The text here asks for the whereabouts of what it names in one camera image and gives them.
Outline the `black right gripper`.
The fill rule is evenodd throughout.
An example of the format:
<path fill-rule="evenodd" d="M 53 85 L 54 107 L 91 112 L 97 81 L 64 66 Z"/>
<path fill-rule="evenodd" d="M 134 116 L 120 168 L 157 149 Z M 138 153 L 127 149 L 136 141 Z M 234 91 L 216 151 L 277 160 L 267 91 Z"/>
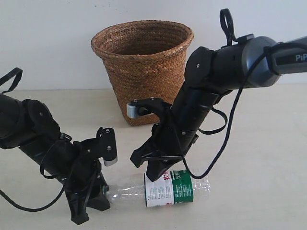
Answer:
<path fill-rule="evenodd" d="M 182 161 L 191 145 L 198 138 L 196 134 L 199 122 L 191 119 L 175 120 L 172 124 L 156 123 L 152 127 L 153 141 L 146 141 L 130 156 L 130 161 L 139 168 L 152 157 L 158 160 L 149 160 L 146 176 L 150 181 L 159 179 L 174 164 Z"/>

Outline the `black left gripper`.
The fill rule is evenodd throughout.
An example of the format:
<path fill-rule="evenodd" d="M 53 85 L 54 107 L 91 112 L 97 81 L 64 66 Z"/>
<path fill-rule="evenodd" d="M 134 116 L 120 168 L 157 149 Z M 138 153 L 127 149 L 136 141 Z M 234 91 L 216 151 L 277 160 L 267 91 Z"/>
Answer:
<path fill-rule="evenodd" d="M 101 171 L 99 159 L 87 158 L 87 151 L 82 146 L 82 141 L 60 141 L 51 150 L 52 175 L 56 175 L 59 181 L 65 178 L 62 183 L 65 190 L 82 191 L 89 186 L 92 176 Z"/>

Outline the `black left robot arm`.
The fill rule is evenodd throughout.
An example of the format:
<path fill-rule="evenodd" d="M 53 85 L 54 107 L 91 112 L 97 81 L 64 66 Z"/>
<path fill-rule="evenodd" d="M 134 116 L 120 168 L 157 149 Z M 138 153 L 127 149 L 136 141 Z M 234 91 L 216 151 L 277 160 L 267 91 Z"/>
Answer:
<path fill-rule="evenodd" d="M 43 177 L 56 179 L 69 190 L 84 189 L 90 179 L 94 185 L 106 184 L 94 155 L 101 136 L 99 128 L 94 138 L 72 141 L 44 103 L 0 96 L 0 147 L 19 148 L 39 165 Z"/>

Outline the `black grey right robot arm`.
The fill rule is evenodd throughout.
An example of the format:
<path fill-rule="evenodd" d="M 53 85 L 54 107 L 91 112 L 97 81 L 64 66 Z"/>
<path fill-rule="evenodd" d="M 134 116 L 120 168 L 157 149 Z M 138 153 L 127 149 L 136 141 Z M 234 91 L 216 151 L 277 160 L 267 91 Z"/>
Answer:
<path fill-rule="evenodd" d="M 185 159 L 205 117 L 224 96 L 234 90 L 270 87 L 284 74 L 306 70 L 306 37 L 276 42 L 266 36 L 244 36 L 218 50 L 197 48 L 186 63 L 184 82 L 172 103 L 150 97 L 127 105 L 131 118 L 159 117 L 149 139 L 133 151 L 131 161 L 136 167 L 147 162 L 146 176 L 156 181 Z"/>

